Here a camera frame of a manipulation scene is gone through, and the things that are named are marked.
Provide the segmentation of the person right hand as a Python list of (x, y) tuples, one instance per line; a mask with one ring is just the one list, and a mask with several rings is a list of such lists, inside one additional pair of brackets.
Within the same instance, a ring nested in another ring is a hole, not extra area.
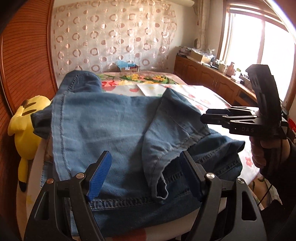
[(249, 137), (254, 165), (263, 169), (267, 164), (281, 163), (290, 155), (288, 139)]

